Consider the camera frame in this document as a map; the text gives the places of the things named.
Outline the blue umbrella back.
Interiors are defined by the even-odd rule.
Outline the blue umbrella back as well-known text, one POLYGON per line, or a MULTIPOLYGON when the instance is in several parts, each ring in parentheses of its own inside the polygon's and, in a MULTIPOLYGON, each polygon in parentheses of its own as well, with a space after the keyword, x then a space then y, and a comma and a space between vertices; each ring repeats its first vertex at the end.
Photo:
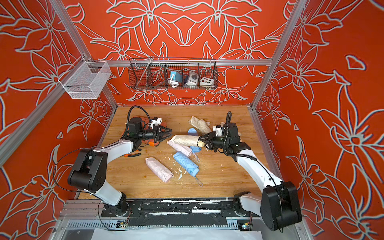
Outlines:
MULTIPOLYGON (((188 130, 188 135, 190 135, 190 136, 199 136, 197 130, 194 129, 194 128, 190 128, 190 129, 188 130)), ((192 152, 193 152, 193 153, 199 153, 199 152, 202 151, 202 148, 201 148, 201 147, 190 146, 190 148, 192 149, 192 152)))

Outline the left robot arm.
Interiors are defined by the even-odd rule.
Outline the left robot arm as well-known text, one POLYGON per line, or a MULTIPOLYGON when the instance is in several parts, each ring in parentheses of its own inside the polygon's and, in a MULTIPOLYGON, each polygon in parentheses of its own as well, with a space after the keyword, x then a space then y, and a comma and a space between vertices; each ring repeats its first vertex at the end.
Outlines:
POLYGON ((150 117, 140 106, 129 109, 126 127, 121 138, 102 148, 81 149, 68 177, 68 184, 97 197, 113 216, 123 217, 129 212, 126 194, 107 181, 107 166, 125 156, 141 155, 145 146, 158 146, 172 135, 158 117, 150 117))

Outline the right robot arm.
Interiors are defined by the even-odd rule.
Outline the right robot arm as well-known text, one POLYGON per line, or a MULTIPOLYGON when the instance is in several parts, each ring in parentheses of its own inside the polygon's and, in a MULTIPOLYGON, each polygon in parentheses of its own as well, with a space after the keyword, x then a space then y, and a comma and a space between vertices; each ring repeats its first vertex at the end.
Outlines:
POLYGON ((232 113, 228 112, 223 127, 199 137, 198 142, 208 150, 222 150, 243 167, 259 187, 260 199, 251 193, 239 197, 242 209, 261 216, 271 231, 282 232, 285 227, 300 223, 303 217, 295 185, 274 175, 258 160, 251 147, 241 140, 231 118, 232 113))

